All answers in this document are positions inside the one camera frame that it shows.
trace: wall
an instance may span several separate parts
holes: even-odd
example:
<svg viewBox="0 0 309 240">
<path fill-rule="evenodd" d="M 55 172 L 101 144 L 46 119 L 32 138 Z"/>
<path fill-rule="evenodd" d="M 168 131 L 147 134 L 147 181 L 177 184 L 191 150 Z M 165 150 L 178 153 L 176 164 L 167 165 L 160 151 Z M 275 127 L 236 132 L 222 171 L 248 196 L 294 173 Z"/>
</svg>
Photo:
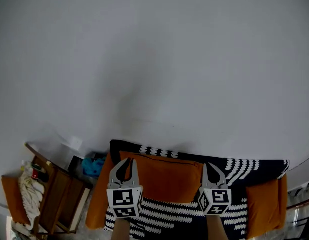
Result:
<svg viewBox="0 0 309 240">
<path fill-rule="evenodd" d="M 309 157 L 309 0 L 0 0 L 0 176 L 46 123 L 98 150 L 293 168 Z"/>
</svg>

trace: wooden cabinet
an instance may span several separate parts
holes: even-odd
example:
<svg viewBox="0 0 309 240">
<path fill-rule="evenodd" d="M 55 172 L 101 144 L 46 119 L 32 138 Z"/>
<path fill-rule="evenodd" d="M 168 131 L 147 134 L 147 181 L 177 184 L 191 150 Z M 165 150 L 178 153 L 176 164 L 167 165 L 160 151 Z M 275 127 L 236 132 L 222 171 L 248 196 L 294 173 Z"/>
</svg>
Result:
<svg viewBox="0 0 309 240">
<path fill-rule="evenodd" d="M 45 192 L 33 233 L 37 238 L 75 233 L 92 186 L 47 160 L 28 143 L 25 146 L 35 155 L 33 163 L 43 167 L 49 175 L 48 182 L 40 181 Z M 39 225 L 46 232 L 39 232 Z"/>
</svg>

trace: orange pillow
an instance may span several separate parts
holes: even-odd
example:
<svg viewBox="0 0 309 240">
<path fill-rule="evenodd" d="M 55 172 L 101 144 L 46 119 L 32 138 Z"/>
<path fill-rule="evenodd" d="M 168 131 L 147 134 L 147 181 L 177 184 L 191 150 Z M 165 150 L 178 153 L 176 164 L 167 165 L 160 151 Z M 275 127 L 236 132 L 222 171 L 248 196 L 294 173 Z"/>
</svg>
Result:
<svg viewBox="0 0 309 240">
<path fill-rule="evenodd" d="M 247 187 L 246 192 L 249 209 L 247 239 L 284 227 L 288 203 L 287 175 Z"/>
<path fill-rule="evenodd" d="M 120 155 L 121 160 L 136 160 L 145 198 L 170 203 L 191 203 L 201 186 L 202 163 L 123 151 Z"/>
<path fill-rule="evenodd" d="M 120 152 L 120 155 L 122 160 L 136 159 L 143 196 L 146 198 L 172 203 L 190 203 L 201 185 L 204 166 L 202 163 L 129 152 Z M 95 186 L 85 221 L 86 226 L 92 230 L 105 226 L 109 206 L 107 188 L 110 172 L 114 167 L 109 153 Z"/>
<path fill-rule="evenodd" d="M 28 219 L 19 188 L 19 179 L 14 177 L 2 176 L 1 182 L 4 189 L 6 201 L 8 203 L 8 207 L 14 222 L 30 225 L 30 221 Z"/>
</svg>

